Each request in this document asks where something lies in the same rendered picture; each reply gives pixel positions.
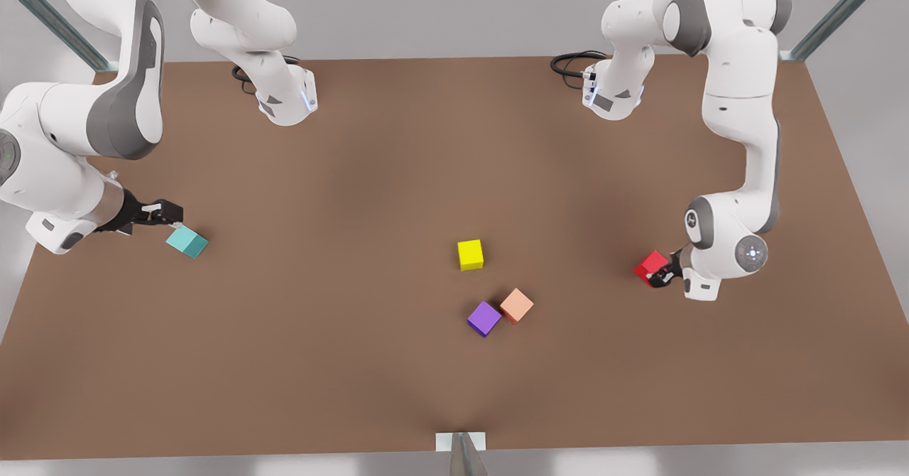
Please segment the teal wooden cube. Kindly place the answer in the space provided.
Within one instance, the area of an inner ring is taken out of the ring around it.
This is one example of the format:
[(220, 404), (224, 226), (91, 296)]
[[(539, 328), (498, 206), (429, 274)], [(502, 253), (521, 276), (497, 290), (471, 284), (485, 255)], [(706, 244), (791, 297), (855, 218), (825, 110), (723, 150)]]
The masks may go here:
[(166, 243), (192, 259), (198, 258), (202, 250), (208, 245), (208, 241), (203, 236), (185, 225), (173, 230)]

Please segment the silver frame post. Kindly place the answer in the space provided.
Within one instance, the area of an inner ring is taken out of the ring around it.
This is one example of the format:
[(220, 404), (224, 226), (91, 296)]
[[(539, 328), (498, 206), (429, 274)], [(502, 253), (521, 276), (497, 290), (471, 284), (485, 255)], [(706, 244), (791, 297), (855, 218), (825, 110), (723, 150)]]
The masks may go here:
[(480, 456), (486, 433), (436, 433), (435, 450), (449, 451), (449, 476), (489, 476)]
[(17, 0), (40, 23), (87, 64), (94, 72), (116, 72), (117, 62), (107, 60), (55, 9), (48, 0)]
[(793, 46), (781, 50), (783, 62), (804, 62), (867, 0), (838, 0), (837, 3)]

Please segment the red wooden cube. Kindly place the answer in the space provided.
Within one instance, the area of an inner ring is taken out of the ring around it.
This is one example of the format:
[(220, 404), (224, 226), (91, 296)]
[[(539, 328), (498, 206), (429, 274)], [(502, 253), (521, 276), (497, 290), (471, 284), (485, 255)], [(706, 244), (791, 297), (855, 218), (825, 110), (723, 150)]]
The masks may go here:
[(659, 272), (660, 269), (669, 263), (669, 260), (661, 252), (653, 250), (634, 267), (633, 272), (641, 281), (645, 282), (649, 287), (653, 287), (654, 285), (650, 282), (650, 275)]

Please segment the peach wooden cube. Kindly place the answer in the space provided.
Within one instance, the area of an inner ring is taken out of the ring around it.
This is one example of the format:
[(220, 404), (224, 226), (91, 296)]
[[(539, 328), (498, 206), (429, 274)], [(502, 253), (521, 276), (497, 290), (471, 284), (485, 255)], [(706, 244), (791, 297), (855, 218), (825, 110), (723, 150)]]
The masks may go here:
[(527, 298), (519, 288), (513, 289), (499, 306), (503, 317), (512, 325), (519, 324), (532, 307), (532, 300)]

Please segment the purple wooden cube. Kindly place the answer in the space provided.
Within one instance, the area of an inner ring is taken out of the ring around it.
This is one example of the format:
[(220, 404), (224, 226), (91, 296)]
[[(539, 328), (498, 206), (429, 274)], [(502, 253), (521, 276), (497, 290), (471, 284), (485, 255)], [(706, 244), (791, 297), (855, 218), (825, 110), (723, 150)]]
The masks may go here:
[(481, 301), (468, 316), (467, 324), (480, 336), (486, 337), (502, 318), (503, 315), (497, 308), (486, 301)]

